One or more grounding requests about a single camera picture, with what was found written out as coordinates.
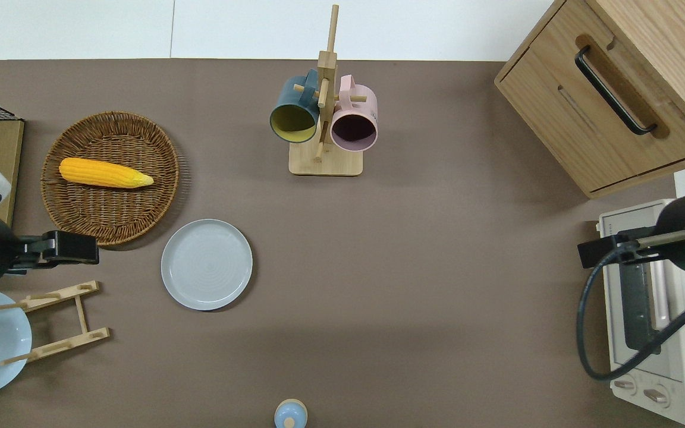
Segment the wooden mug stand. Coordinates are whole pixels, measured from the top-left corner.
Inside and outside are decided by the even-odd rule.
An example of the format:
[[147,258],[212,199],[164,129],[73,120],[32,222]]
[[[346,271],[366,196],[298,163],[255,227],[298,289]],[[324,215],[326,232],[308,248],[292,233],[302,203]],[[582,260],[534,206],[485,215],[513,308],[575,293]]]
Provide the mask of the wooden mug stand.
[[33,348],[29,353],[18,355],[17,357],[7,358],[0,364],[2,366],[15,361],[26,360],[26,363],[40,360],[49,355],[60,353],[65,350],[70,350],[81,345],[90,344],[99,339],[109,338],[109,328],[103,327],[97,330],[89,331],[86,325],[86,314],[84,314],[84,305],[81,303],[81,296],[90,292],[95,292],[100,289],[97,281],[84,282],[83,284],[73,285],[65,289],[60,289],[55,292],[49,292],[39,295],[28,295],[21,301],[11,304],[0,304],[0,311],[3,309],[19,308],[24,312],[36,311],[36,309],[46,308],[52,306],[60,301],[65,301],[71,298],[76,299],[76,307],[78,308],[78,322],[81,323],[81,334],[73,336],[72,338],[63,339],[62,341],[52,342],[42,347]]
[[[319,122],[316,124],[316,134],[305,143],[290,144],[289,170],[295,175],[355,177],[364,171],[364,154],[340,149],[332,143],[329,135],[329,125],[335,109],[337,54],[334,46],[339,8],[338,5],[332,5],[326,51],[319,52]],[[296,90],[303,88],[296,85]]]

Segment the yellow corn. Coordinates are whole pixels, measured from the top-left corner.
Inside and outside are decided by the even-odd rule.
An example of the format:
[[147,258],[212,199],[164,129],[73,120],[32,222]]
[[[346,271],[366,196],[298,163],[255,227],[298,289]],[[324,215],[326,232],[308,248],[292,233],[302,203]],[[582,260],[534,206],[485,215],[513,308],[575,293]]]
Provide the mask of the yellow corn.
[[59,173],[67,181],[92,186],[133,189],[154,182],[152,177],[142,174],[136,169],[116,165],[116,163],[82,158],[63,159],[59,164]]

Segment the black cable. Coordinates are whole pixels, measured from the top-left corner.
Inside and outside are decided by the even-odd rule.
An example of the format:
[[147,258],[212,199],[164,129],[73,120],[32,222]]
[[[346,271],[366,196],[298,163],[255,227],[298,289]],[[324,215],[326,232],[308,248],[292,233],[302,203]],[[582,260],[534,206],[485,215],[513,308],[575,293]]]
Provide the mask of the black cable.
[[635,369],[636,366],[641,364],[644,360],[646,360],[647,357],[652,355],[652,352],[654,352],[655,349],[660,347],[670,338],[670,336],[672,336],[676,331],[682,328],[683,325],[685,325],[685,311],[683,311],[682,314],[678,315],[676,319],[672,320],[672,322],[668,324],[668,327],[660,330],[657,333],[657,335],[655,335],[654,338],[652,338],[652,340],[649,341],[649,343],[645,344],[641,348],[641,350],[639,350],[639,352],[636,352],[636,355],[631,357],[630,360],[626,361],[626,363],[620,366],[619,369],[613,370],[608,373],[598,373],[593,370],[593,367],[590,366],[590,364],[588,363],[588,358],[585,354],[585,341],[583,339],[583,319],[585,317],[585,304],[588,301],[588,295],[590,294],[590,288],[593,285],[593,280],[596,279],[596,276],[601,271],[601,268],[608,265],[609,263],[612,263],[612,261],[614,261],[620,254],[622,254],[622,252],[625,252],[627,250],[630,250],[628,246],[617,247],[616,249],[610,251],[606,256],[602,257],[601,260],[599,260],[599,263],[597,263],[597,265],[590,272],[590,275],[588,275],[588,279],[585,282],[585,287],[583,287],[583,294],[581,295],[580,303],[578,304],[578,317],[576,320],[576,339],[578,341],[578,355],[580,357],[583,369],[585,369],[585,372],[588,374],[588,376],[602,382],[617,379],[618,377]]

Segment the round woven tray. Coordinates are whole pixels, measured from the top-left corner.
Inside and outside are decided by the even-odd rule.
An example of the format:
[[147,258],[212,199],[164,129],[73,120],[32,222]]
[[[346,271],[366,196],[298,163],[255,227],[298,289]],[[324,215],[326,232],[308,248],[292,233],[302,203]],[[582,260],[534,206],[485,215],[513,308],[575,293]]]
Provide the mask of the round woven tray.
[[[136,189],[87,186],[60,176],[64,158],[134,168],[155,179]],[[147,233],[163,217],[179,185],[179,162],[163,129],[146,117],[106,111],[80,120],[57,138],[41,170],[41,198],[58,228],[114,246]]]

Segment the brown table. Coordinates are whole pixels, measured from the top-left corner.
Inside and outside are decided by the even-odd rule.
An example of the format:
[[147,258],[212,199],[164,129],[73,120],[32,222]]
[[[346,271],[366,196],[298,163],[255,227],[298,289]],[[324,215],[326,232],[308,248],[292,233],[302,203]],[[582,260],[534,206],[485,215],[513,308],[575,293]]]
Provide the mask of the brown table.
[[[0,281],[22,298],[97,279],[88,322],[114,334],[28,363],[0,390],[0,426],[272,426],[293,397],[308,426],[674,426],[588,379],[574,346],[589,221],[673,197],[672,179],[587,200],[493,87],[501,63],[388,61],[340,62],[380,103],[364,174],[293,176],[268,116],[313,64],[0,61],[0,104],[27,119],[16,233],[54,228],[41,165],[83,117],[142,114],[186,158],[149,235],[99,266]],[[221,311],[184,308],[160,275],[168,238],[203,218],[242,230],[255,257]],[[592,308],[604,367],[604,304]],[[35,345],[78,332],[69,304],[30,321]]]

